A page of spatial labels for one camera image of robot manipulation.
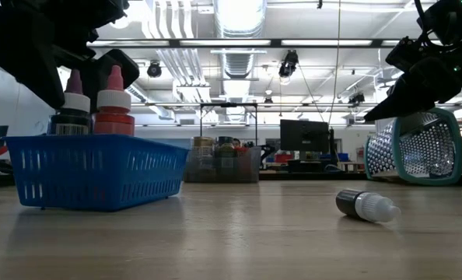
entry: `red bottle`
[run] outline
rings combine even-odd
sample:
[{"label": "red bottle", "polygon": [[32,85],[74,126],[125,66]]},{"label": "red bottle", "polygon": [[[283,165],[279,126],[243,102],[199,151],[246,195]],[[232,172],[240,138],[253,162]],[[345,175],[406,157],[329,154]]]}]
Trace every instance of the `red bottle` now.
[{"label": "red bottle", "polygon": [[121,67],[115,65],[108,77],[107,89],[98,93],[95,115],[95,134],[121,134],[134,136],[135,119],[129,116],[131,96],[124,91]]}]

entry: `white cap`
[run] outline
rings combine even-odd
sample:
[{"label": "white cap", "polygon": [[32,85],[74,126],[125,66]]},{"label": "white cap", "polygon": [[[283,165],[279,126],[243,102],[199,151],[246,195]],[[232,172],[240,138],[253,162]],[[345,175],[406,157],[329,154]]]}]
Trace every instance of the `white cap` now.
[{"label": "white cap", "polygon": [[362,193],[355,200],[355,211],[370,222],[389,222],[401,215],[401,210],[389,199],[377,193]]},{"label": "white cap", "polygon": [[91,100],[89,97],[80,93],[64,93],[64,96],[65,104],[63,104],[62,108],[81,110],[89,113],[89,109],[91,108]]},{"label": "white cap", "polygon": [[131,96],[129,93],[115,89],[100,90],[96,107],[120,107],[130,110]]}]

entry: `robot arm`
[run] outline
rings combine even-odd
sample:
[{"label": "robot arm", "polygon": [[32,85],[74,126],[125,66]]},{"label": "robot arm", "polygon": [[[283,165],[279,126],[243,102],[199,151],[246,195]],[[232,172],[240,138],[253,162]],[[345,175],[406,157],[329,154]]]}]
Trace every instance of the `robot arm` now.
[{"label": "robot arm", "polygon": [[[404,74],[364,117],[366,121],[429,110],[462,90],[462,0],[439,0],[426,12],[419,0],[415,4],[422,35],[417,40],[403,38],[389,53],[386,62]],[[431,32],[441,46],[428,38]]]},{"label": "robot arm", "polygon": [[112,65],[122,67],[124,87],[139,77],[122,51],[96,60],[86,46],[98,38],[96,28],[120,19],[127,7],[127,0],[1,0],[0,67],[53,108],[64,103],[57,67],[78,69],[96,103]]}]

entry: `computer monitor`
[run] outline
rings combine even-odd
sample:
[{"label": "computer monitor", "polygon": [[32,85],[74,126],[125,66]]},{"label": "computer monitor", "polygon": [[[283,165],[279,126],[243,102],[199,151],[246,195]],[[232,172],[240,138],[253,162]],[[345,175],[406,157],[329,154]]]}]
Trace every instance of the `computer monitor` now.
[{"label": "computer monitor", "polygon": [[300,152],[328,152],[328,125],[320,121],[281,120],[281,150]]}]

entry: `teal wire basket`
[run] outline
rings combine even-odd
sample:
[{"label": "teal wire basket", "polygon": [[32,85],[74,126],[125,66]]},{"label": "teal wire basket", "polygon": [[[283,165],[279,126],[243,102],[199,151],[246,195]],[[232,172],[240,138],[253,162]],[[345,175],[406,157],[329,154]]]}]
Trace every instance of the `teal wire basket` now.
[{"label": "teal wire basket", "polygon": [[364,163],[371,180],[455,184],[462,172],[462,139],[456,118],[439,108],[397,117],[368,138]]}]

